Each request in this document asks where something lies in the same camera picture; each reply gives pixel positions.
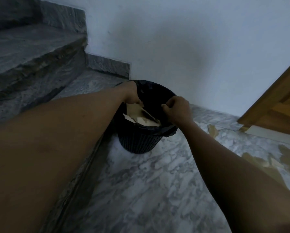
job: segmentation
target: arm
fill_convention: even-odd
[[[134,82],[42,104],[0,124],[0,232],[36,232]]]
[[[290,232],[290,191],[194,123],[189,103],[162,105],[184,133],[200,174],[233,232]]]

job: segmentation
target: wall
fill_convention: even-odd
[[[290,66],[290,0],[48,0],[84,9],[88,53],[241,116]]]

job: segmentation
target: marble floor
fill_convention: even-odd
[[[196,123],[237,155],[273,165],[290,189],[290,145]],[[180,130],[142,155],[124,150],[114,133],[97,156],[107,160],[98,182],[91,167],[61,232],[230,232]]]

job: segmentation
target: door frame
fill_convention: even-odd
[[[276,103],[290,96],[290,67],[268,88],[268,90],[244,113],[238,123],[248,129],[264,116]]]

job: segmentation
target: black trash can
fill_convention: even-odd
[[[133,80],[138,88],[138,96],[144,109],[161,122],[160,127],[143,126],[124,118],[127,106],[122,103],[114,116],[114,122],[121,145],[129,152],[143,154],[151,151],[162,137],[176,133],[177,127],[168,122],[161,104],[165,104],[175,94],[168,88],[145,80]]]

